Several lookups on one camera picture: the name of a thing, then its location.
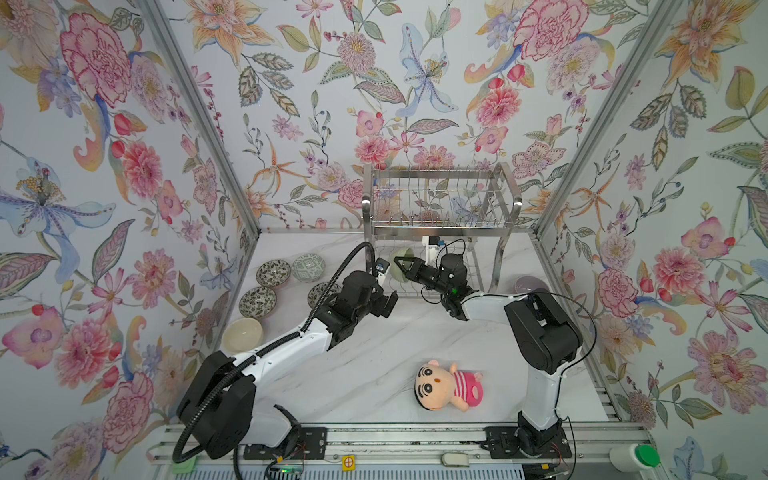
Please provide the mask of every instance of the blue flower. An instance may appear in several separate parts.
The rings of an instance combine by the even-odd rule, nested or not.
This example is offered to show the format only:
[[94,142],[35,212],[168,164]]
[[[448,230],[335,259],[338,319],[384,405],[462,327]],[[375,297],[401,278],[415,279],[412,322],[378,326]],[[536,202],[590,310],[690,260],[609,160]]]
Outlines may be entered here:
[[407,107],[395,112],[398,117],[413,116],[419,107],[419,102],[426,98],[437,111],[442,113],[458,110],[458,107],[451,103],[448,95],[435,88],[435,83],[439,83],[440,78],[448,70],[448,54],[443,52],[439,58],[430,58],[422,67],[420,57],[423,47],[424,42],[419,30],[410,23],[403,25],[400,62],[407,69],[405,81],[413,87],[414,95]]
[[80,265],[80,255],[69,241],[69,234],[80,227],[101,227],[109,221],[114,204],[102,205],[85,202],[76,207],[66,207],[57,202],[65,200],[60,190],[61,181],[50,165],[27,158],[29,170],[19,169],[17,189],[28,198],[14,197],[0,188],[0,218],[10,223],[17,237],[32,232],[47,233],[54,237],[61,248],[61,264],[56,270],[57,283],[64,283]]

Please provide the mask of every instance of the patterned bowl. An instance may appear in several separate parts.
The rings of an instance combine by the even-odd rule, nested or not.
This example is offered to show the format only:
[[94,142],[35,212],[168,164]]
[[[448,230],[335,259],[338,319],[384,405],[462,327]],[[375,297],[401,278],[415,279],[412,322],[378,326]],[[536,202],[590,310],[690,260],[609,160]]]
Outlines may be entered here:
[[256,270],[256,280],[263,286],[283,285],[290,278],[290,263],[285,260],[270,260]]
[[[328,286],[328,282],[322,282],[318,283],[317,285],[313,286],[310,290],[310,294],[306,296],[306,302],[310,305],[310,308],[315,308],[315,305],[317,304],[317,300],[320,300],[320,295],[323,295],[323,290],[326,289],[326,286]],[[328,296],[330,296],[332,293],[338,293],[341,291],[341,287],[338,283],[334,283],[331,287],[331,291],[328,292]]]
[[320,255],[306,253],[293,261],[293,276],[303,282],[314,282],[323,276],[326,261]]
[[254,319],[261,318],[271,312],[276,304],[277,295],[274,290],[268,286],[257,286],[245,292],[240,299],[240,313]]

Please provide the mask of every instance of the wire rack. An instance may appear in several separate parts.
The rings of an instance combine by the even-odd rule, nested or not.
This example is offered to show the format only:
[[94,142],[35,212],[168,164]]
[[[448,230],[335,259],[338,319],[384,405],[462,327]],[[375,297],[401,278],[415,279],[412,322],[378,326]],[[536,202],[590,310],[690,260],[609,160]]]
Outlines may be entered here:
[[[493,170],[374,170],[366,165],[363,178],[363,230],[379,257],[388,259],[395,250],[409,247],[425,258],[422,237],[461,237],[467,244],[465,253],[472,255],[475,264],[475,272],[469,268],[476,282],[473,286],[483,290],[474,243],[469,239],[498,237],[488,286],[489,292],[495,291],[504,248],[522,207],[520,188],[506,163],[496,164]],[[404,292],[406,296],[414,293],[421,294]]]

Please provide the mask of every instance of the doll face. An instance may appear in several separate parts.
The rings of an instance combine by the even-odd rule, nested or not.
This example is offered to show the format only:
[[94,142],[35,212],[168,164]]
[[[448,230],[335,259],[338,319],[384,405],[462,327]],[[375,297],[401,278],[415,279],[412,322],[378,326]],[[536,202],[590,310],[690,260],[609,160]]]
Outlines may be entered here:
[[453,375],[441,369],[435,360],[422,365],[416,373],[416,398],[426,409],[438,410],[448,405],[455,389]]

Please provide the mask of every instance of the green button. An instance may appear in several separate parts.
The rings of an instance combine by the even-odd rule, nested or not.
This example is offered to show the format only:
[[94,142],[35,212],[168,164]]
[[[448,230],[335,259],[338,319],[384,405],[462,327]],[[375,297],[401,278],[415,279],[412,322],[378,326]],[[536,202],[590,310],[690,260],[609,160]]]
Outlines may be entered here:
[[650,445],[639,445],[635,447],[634,454],[643,465],[655,467],[661,463],[658,452]]

